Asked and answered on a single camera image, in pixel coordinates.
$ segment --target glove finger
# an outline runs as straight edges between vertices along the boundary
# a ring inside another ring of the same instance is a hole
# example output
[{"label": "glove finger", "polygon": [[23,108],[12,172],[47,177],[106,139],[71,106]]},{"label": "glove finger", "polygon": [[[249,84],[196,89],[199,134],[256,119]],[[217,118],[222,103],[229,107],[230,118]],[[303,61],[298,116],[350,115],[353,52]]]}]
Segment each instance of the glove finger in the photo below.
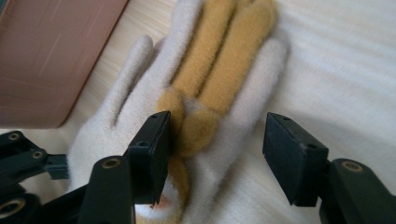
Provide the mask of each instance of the glove finger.
[{"label": "glove finger", "polygon": [[172,27],[161,52],[139,79],[120,112],[119,120],[126,126],[141,125],[146,116],[155,111],[159,97],[169,86],[188,46],[201,5],[202,0],[177,2]]},{"label": "glove finger", "polygon": [[116,122],[125,99],[147,66],[152,52],[152,40],[146,35],[139,37],[132,46],[117,80],[98,110],[97,116],[106,125],[111,126]]},{"label": "glove finger", "polygon": [[188,161],[191,195],[184,223],[205,223],[221,180],[243,150],[245,140],[278,81],[288,48],[283,35],[265,42],[230,113],[220,122],[211,145]]},{"label": "glove finger", "polygon": [[201,104],[227,114],[262,41],[276,21],[272,1],[255,1],[233,19],[219,57],[201,90]]},{"label": "glove finger", "polygon": [[234,0],[205,2],[194,37],[173,80],[175,89],[190,97],[198,94],[219,51],[234,7]]}]

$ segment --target light wood surface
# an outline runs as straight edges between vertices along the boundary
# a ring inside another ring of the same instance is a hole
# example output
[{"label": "light wood surface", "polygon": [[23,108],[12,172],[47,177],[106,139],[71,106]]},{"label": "light wood surface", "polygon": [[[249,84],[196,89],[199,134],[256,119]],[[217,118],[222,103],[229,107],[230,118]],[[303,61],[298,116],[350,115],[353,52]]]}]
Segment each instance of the light wood surface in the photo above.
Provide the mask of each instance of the light wood surface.
[{"label": "light wood surface", "polygon": [[[130,1],[64,126],[23,133],[49,153],[66,153],[136,39],[166,36],[175,2]],[[370,166],[396,194],[396,2],[280,0],[279,10],[290,57],[267,111],[297,121],[330,149],[330,160]],[[209,222],[319,223],[318,207],[289,205],[266,164],[264,122],[265,114],[225,177]],[[61,195],[67,181],[41,175],[23,185],[44,203]]]}]

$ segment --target metal screw head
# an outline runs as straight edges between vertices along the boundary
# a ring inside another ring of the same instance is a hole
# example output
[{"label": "metal screw head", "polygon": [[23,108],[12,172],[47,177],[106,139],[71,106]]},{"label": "metal screw head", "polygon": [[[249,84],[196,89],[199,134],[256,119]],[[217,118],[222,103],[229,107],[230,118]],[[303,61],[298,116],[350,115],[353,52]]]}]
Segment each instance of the metal screw head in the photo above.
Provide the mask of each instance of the metal screw head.
[{"label": "metal screw head", "polygon": [[344,168],[348,169],[349,171],[353,171],[353,172],[363,171],[363,167],[361,167],[359,164],[353,161],[343,161],[343,163],[341,164],[344,166]]},{"label": "metal screw head", "polygon": [[12,199],[6,203],[0,204],[0,219],[18,213],[25,205],[26,202],[23,198]]},{"label": "metal screw head", "polygon": [[121,161],[119,159],[108,159],[104,162],[102,162],[102,168],[104,169],[111,169],[114,167],[117,167],[121,164]]},{"label": "metal screw head", "polygon": [[20,139],[20,135],[17,134],[17,133],[11,133],[11,134],[8,136],[8,139],[9,139],[9,140],[12,140],[12,141],[15,141],[15,140]]},{"label": "metal screw head", "polygon": [[42,156],[43,156],[43,153],[42,153],[42,152],[39,152],[39,151],[36,151],[36,152],[34,152],[34,153],[32,154],[32,157],[35,158],[35,159],[39,159],[39,158],[41,158]]}]

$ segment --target pink box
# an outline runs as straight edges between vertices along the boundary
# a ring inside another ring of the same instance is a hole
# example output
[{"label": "pink box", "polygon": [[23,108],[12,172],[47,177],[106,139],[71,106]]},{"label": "pink box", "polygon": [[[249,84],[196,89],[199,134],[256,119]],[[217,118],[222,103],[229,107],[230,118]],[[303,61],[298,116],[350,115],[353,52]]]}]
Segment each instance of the pink box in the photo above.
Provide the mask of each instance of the pink box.
[{"label": "pink box", "polygon": [[0,127],[70,113],[127,0],[0,0]]}]

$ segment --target brown plastic container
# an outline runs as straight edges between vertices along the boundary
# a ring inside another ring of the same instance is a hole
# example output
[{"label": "brown plastic container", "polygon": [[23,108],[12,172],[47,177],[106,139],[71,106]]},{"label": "brown plastic container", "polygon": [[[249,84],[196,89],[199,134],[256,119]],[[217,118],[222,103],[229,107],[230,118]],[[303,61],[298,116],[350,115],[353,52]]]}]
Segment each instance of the brown plastic container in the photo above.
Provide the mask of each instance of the brown plastic container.
[{"label": "brown plastic container", "polygon": [[127,0],[0,0],[0,128],[70,113]]}]

